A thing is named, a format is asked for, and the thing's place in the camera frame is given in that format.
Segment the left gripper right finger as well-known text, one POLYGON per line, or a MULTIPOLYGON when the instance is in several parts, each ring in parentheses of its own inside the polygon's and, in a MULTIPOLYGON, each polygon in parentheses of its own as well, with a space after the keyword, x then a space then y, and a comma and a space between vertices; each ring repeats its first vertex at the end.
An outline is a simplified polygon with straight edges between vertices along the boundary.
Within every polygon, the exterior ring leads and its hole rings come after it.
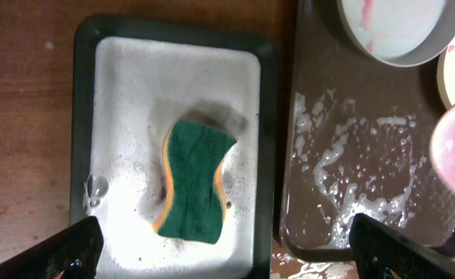
POLYGON ((455 261, 363 213, 353 217, 349 244, 360 278, 455 279, 455 261))

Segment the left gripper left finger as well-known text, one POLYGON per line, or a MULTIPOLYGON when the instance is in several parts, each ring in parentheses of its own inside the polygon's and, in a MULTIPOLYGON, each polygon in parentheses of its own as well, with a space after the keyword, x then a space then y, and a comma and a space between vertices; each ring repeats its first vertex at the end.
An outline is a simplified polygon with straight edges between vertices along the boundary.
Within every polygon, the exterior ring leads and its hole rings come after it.
POLYGON ((104 239, 89 216, 0 263, 0 278, 94 278, 104 239))

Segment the green and yellow sponge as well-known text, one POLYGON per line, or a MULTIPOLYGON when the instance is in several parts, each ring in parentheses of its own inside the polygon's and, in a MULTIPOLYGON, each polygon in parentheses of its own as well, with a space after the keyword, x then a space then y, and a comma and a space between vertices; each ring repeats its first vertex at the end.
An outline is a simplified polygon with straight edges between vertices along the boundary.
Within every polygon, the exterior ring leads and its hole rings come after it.
POLYGON ((166 238, 215 244, 226 214, 222 165, 237 139, 220 129, 179 119, 162 149, 165 201, 152 223, 166 238))

